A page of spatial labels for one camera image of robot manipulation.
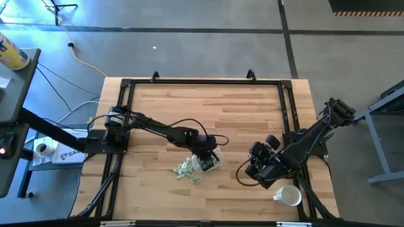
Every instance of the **yellow can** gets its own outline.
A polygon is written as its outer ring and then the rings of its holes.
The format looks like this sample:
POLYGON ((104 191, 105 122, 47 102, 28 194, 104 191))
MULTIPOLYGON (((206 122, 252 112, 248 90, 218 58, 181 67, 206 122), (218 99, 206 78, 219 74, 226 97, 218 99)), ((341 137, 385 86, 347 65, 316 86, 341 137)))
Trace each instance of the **yellow can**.
POLYGON ((28 65, 30 58, 12 41, 0 33, 0 62, 11 70, 20 70, 28 65))

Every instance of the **gray floor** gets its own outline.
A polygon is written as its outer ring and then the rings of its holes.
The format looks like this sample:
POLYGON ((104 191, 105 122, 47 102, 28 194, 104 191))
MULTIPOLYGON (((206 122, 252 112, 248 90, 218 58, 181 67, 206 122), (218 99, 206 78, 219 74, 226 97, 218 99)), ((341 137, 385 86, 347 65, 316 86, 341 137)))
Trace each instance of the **gray floor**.
MULTIPOLYGON (((282 28, 276 0, 77 2, 79 8, 61 11, 66 24, 282 28)), ((53 24, 51 13, 41 3, 10 0, 0 18, 7 23, 53 24)), ((402 18, 334 17, 327 0, 285 0, 285 10, 289 28, 296 30, 404 29, 402 18)), ((1 32, 19 47, 41 48, 42 64, 70 81, 100 93, 103 76, 73 59, 63 32, 1 32)), ((151 76, 159 71, 161 76, 241 78, 253 68, 259 78, 290 78, 283 35, 72 32, 71 36, 79 50, 78 56, 110 76, 151 76)), ((403 37, 292 35, 291 40, 299 78, 309 80, 317 112, 331 96, 360 110, 403 79, 403 37)), ((43 72, 71 107, 94 97, 46 70, 43 72)), ((52 120, 58 120, 68 112, 38 73, 25 107, 52 120)), ((84 123, 95 115, 96 108, 89 104, 63 123, 84 123)), ((382 168, 366 124, 337 129, 328 141, 328 148, 341 217, 351 221, 402 225, 404 180, 375 186, 367 183, 367 177, 382 173, 382 168)), ((76 195, 80 171, 35 172, 29 188, 37 196, 21 200, 16 198, 16 189, 23 167, 21 162, 9 195, 0 200, 0 223, 66 217, 76 195)))

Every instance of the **white cup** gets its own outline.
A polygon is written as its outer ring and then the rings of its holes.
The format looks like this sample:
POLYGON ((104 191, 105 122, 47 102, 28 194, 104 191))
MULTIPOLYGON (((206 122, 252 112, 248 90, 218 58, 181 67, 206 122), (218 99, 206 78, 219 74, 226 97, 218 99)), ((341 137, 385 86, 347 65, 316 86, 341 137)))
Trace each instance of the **white cup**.
POLYGON ((48 144, 41 143, 35 148, 35 152, 40 158, 43 158, 44 156, 52 154, 54 152, 54 148, 48 144))
POLYGON ((288 206, 297 206, 302 201, 302 193, 293 185, 284 186, 276 192, 273 200, 288 206))

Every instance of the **white cable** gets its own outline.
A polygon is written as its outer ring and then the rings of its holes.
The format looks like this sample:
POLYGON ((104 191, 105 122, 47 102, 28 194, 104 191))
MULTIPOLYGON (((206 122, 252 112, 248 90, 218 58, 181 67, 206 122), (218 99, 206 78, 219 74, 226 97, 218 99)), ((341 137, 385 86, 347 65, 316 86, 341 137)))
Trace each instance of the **white cable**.
MULTIPOLYGON (((71 41, 71 39, 70 39, 70 35, 69 35, 69 33, 68 33, 68 30, 67 30, 66 27, 63 25, 63 22, 59 19, 59 17, 56 16, 56 14, 53 12, 53 10, 51 9, 51 7, 49 7, 49 6, 45 3, 44 0, 41 0, 41 1, 42 1, 42 2, 45 4, 45 6, 49 9, 49 11, 56 17, 56 19, 59 21, 60 25, 62 25, 64 31, 66 32, 66 35, 68 36, 69 43, 72 43, 72 41, 71 41)), ((85 62, 85 61, 82 61, 82 60, 78 59, 77 56, 76 56, 76 53, 75 53, 74 50, 73 50, 73 48, 74 48, 74 47, 70 47, 71 53, 73 54, 73 57, 74 57, 78 62, 80 62, 80 63, 82 63, 82 64, 84 64, 84 65, 86 65, 86 66, 88 66, 88 67, 91 67, 91 68, 97 70, 99 73, 103 74, 105 77, 109 77, 109 76, 106 75, 103 71, 101 71, 99 68, 97 68, 97 67, 95 67, 95 66, 93 66, 93 65, 91 65, 91 64, 89 64, 89 63, 87 63, 87 62, 85 62)))
MULTIPOLYGON (((66 117, 69 117, 74 111, 76 111, 77 109, 79 109, 80 107, 86 105, 87 103, 96 103, 99 104, 99 102, 97 101, 85 101, 82 104, 78 105, 76 108, 72 109, 68 114, 66 114, 64 117, 62 117, 60 120, 58 120, 56 123, 60 123, 62 120, 66 119, 66 117)), ((35 139, 35 136, 31 136, 29 137, 27 140, 25 140, 25 144, 29 143, 31 141, 33 141, 35 139)))

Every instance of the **wooden table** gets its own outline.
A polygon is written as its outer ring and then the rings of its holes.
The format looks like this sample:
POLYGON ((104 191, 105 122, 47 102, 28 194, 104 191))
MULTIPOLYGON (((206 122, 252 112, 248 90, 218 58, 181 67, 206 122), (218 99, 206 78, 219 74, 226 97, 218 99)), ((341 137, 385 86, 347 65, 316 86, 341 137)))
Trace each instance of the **wooden table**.
MULTIPOLYGON (((109 107, 116 105, 121 79, 105 79, 97 115, 106 114, 109 107)), ((292 85, 300 126, 309 127, 316 121, 309 83, 305 79, 294 79, 292 85)), ((268 134, 282 140, 284 126, 276 86, 137 84, 132 110, 166 124, 194 118, 208 133, 225 134, 230 142, 222 147, 223 165, 211 172, 197 174, 203 181, 193 185, 187 177, 176 180, 172 172, 173 167, 191 156, 190 151, 177 148, 149 132, 132 130, 122 164, 114 219, 298 220, 295 207, 284 206, 272 199, 280 187, 292 185, 292 180, 277 180, 265 190, 260 186, 242 186, 235 179, 235 171, 248 159, 253 142, 263 142, 268 134)), ((192 122, 181 125, 199 129, 192 122)), ((103 129, 104 119, 96 121, 95 128, 103 129)), ((84 164, 72 215, 83 210, 100 187, 104 163, 105 155, 97 154, 84 164)), ((310 157, 308 167, 313 190, 330 212, 338 216, 327 166, 323 160, 310 157)), ((244 173, 244 168, 242 170, 241 180, 255 183, 244 173)), ((104 209, 109 191, 106 195, 104 209)), ((309 213, 305 199, 304 205, 309 213)))

